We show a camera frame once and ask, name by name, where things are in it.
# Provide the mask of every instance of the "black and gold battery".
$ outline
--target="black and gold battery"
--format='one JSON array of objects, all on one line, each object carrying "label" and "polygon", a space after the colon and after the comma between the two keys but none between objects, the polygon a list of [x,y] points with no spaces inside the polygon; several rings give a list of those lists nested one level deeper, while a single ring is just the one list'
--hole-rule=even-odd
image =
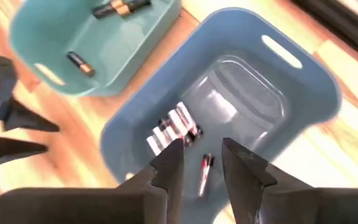
[{"label": "black and gold battery", "polygon": [[150,0],[133,0],[118,7],[116,10],[120,16],[128,16],[136,10],[149,5],[151,5]]},{"label": "black and gold battery", "polygon": [[77,53],[72,51],[68,52],[67,57],[87,76],[92,77],[94,75],[92,66],[86,63],[85,60],[82,59]]},{"label": "black and gold battery", "polygon": [[117,9],[123,5],[124,2],[122,0],[113,0],[101,6],[94,7],[92,9],[92,15],[97,19],[101,19],[115,13]]}]

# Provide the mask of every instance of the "blue plastic bin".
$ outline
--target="blue plastic bin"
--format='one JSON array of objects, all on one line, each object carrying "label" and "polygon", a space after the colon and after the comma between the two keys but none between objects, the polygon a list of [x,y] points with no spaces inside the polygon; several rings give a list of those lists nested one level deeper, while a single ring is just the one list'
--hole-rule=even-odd
[{"label": "blue plastic bin", "polygon": [[[104,2],[27,0],[11,24],[15,53],[65,95],[119,94],[176,20],[181,1],[152,0],[151,6],[127,17],[114,14],[97,20],[91,9]],[[94,68],[92,78],[66,58],[71,50]]]},{"label": "blue plastic bin", "polygon": [[[274,40],[293,65],[268,48]],[[101,152],[123,182],[154,157],[146,137],[182,101],[204,135],[185,151],[181,223],[211,223],[228,203],[221,161],[229,137],[272,161],[307,126],[338,111],[333,76],[288,37],[245,9],[210,15],[105,126]],[[204,153],[216,156],[208,192],[197,197]]]}]

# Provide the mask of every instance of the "wooden floor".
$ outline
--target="wooden floor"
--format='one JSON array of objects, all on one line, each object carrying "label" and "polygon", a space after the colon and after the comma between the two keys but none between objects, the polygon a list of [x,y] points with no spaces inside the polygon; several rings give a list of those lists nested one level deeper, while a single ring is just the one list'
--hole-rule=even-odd
[{"label": "wooden floor", "polygon": [[[203,11],[204,6],[199,6],[193,0],[191,5],[189,2],[183,1],[184,6],[197,20],[203,20],[208,14]],[[349,181],[342,183],[332,177],[324,179],[321,174],[314,174],[310,170],[308,178],[311,184],[318,185],[313,180],[324,179],[327,185],[358,187],[358,53],[288,1],[254,2],[257,3],[250,6],[252,10],[277,26],[335,74],[343,93],[342,107],[337,118],[309,128],[289,150],[304,150],[297,151],[299,156],[308,149],[316,152]],[[0,18],[0,54],[14,58],[6,42],[6,23],[9,19],[9,15],[6,20]],[[115,187],[117,183],[109,175],[99,153],[101,130],[106,121],[195,29],[197,20],[182,11],[168,34],[119,96],[60,96],[45,84],[38,85],[37,79],[15,59],[21,78],[16,86],[15,96],[32,110],[57,123],[62,131],[50,134],[23,129],[7,133],[0,130],[0,136],[41,142],[49,147],[46,154],[0,166],[0,194],[19,187]],[[289,166],[304,169],[301,168],[302,161],[291,162],[291,165],[288,160],[277,163],[282,169]],[[215,223],[234,223],[231,208],[227,207]]]}]

